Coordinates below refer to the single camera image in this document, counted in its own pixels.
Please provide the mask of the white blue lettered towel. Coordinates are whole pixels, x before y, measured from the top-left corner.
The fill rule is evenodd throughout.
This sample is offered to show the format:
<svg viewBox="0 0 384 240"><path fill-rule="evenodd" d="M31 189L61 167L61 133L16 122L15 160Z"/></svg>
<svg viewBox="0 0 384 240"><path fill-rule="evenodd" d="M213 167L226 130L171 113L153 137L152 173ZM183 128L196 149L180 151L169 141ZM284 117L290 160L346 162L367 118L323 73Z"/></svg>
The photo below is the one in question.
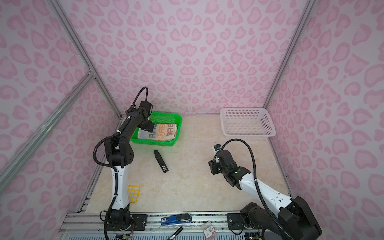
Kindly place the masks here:
<svg viewBox="0 0 384 240"><path fill-rule="evenodd" d="M169 142L176 138L177 125L176 124L155 124L153 131L147 132L139 129L138 139Z"/></svg>

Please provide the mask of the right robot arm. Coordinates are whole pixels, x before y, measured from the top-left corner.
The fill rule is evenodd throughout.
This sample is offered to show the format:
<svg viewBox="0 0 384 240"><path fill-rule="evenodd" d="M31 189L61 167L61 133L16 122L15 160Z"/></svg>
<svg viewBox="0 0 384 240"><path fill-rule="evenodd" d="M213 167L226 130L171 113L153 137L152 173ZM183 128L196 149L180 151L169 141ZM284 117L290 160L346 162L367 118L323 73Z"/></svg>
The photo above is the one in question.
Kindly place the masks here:
<svg viewBox="0 0 384 240"><path fill-rule="evenodd" d="M222 167L218 162L209 161L213 175L223 174L227 182L248 193L259 201L260 206L249 203L240 210L236 218L229 218L231 230L263 229L279 235L283 240L316 240L322 229L308 203L301 197L292 198L272 189L244 167L233 164Z"/></svg>

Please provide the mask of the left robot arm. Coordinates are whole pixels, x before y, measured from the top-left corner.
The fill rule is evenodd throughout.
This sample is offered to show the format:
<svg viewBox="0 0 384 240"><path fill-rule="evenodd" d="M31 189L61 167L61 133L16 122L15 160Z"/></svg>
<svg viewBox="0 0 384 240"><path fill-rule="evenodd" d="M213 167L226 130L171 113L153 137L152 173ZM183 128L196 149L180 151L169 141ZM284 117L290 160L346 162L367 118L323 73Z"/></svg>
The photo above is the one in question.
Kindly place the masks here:
<svg viewBox="0 0 384 240"><path fill-rule="evenodd" d="M149 120L152 110L145 107L130 107L127 118L116 133L104 141L108 167L113 174L112 202L108 207L105 226L108 231L127 230L132 227L127 194L128 167L134 160L134 151L130 145L131 138L137 128L150 132L154 124Z"/></svg>

